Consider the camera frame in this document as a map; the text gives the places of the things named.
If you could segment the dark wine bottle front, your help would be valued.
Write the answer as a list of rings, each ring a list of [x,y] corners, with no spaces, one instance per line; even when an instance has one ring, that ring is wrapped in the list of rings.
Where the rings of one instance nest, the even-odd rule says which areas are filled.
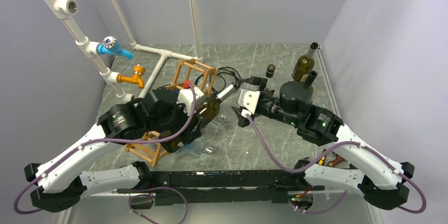
[[[201,118],[203,119],[200,127],[201,130],[219,114],[220,105],[236,91],[237,84],[231,83],[216,95],[206,97],[206,100],[195,112],[195,114],[201,116]],[[169,153],[176,152],[178,149],[184,146],[182,144],[182,134],[174,139],[171,139],[170,141],[162,142],[161,146]]]

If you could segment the tall blue square bottle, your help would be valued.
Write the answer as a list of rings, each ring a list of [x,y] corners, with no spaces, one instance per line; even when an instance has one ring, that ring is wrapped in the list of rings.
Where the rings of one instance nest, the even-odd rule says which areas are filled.
[[[218,114],[213,121],[215,123],[223,124],[226,121],[227,115],[225,114]]]

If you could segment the clear liquor bottle black cap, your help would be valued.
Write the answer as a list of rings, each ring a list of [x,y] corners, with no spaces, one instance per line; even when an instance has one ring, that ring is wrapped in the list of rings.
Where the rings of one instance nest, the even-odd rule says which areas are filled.
[[[267,78],[272,78],[274,76],[276,67],[273,64],[269,64],[266,68],[265,76]]]

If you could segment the wooden wine rack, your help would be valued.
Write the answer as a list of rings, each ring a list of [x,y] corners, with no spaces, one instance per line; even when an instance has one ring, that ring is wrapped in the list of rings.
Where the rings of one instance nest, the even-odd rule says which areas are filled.
[[[182,101],[186,101],[186,109],[191,108],[192,92],[188,83],[190,83],[190,74],[192,71],[197,71],[203,77],[203,82],[197,84],[192,82],[195,93],[197,94],[197,101],[202,97],[211,95],[212,87],[215,82],[218,68],[206,65],[196,59],[180,60],[178,67],[174,74],[174,79],[171,84],[165,86],[166,89],[179,94]],[[125,152],[132,153],[139,158],[149,162],[151,167],[154,167],[163,157],[169,155],[160,143],[156,144],[155,149],[151,149],[147,144],[126,144]]]

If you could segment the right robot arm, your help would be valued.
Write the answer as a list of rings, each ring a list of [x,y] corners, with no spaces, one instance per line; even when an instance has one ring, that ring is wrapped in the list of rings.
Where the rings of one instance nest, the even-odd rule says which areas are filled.
[[[296,189],[328,186],[358,194],[383,210],[403,209],[413,185],[414,165],[377,152],[335,113],[314,105],[312,81],[286,82],[278,97],[267,90],[240,90],[234,108],[239,126],[254,126],[258,116],[288,124],[305,141],[342,156],[352,165],[351,169],[338,169],[309,161],[295,168],[284,167],[284,171],[292,173],[291,183]]]

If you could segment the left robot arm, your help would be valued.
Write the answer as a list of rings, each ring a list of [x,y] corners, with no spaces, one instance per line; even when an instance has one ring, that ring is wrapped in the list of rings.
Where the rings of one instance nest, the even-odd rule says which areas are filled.
[[[35,186],[30,198],[36,211],[60,212],[81,199],[114,189],[147,191],[152,185],[148,166],[136,161],[124,168],[87,171],[89,165],[128,143],[142,143],[147,132],[171,131],[171,138],[184,134],[192,123],[203,92],[189,85],[175,92],[164,87],[150,90],[143,98],[112,106],[77,142],[44,164],[25,167],[26,179]]]

